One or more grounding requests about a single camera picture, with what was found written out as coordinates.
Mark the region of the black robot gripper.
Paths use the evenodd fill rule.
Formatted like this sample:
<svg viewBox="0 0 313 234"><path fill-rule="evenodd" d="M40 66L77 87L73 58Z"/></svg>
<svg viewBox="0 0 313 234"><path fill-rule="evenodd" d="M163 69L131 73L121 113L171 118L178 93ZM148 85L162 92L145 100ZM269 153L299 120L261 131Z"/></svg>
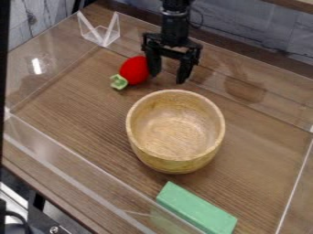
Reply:
<svg viewBox="0 0 313 234"><path fill-rule="evenodd" d="M143 34L141 49L145 53L149 75L155 77L162 70L162 56L180 59L176 84L183 84L192 72L192 65L199 63L202 45L188 38L190 11L163 10L159 33Z"/></svg>

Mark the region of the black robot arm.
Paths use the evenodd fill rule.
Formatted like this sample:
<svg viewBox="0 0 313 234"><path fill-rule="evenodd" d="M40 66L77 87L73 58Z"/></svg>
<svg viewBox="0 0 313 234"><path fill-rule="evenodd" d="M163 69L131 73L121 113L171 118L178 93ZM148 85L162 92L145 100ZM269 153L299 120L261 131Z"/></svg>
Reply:
<svg viewBox="0 0 313 234"><path fill-rule="evenodd" d="M148 72L155 77L162 71L162 57L179 61L176 84L191 76L192 66L199 64L203 46L190 40L190 15L194 0L162 0L162 29L145 32L141 51L145 54Z"/></svg>

